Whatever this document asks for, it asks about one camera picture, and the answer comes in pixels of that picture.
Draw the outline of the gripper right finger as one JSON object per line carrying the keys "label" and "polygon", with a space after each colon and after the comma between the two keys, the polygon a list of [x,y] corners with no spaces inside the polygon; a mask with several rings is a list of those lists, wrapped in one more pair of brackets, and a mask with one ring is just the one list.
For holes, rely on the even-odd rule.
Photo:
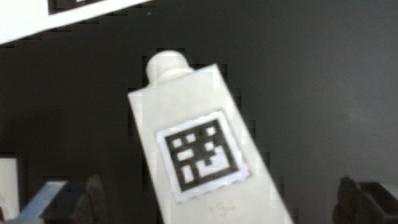
{"label": "gripper right finger", "polygon": [[341,178],[332,224],[398,224],[398,187]]}

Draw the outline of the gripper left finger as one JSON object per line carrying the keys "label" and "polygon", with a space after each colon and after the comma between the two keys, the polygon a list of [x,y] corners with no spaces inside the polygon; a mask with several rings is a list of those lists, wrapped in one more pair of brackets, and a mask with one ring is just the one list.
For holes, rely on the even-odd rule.
{"label": "gripper left finger", "polygon": [[15,220],[23,224],[108,224],[99,176],[85,182],[47,181]]}

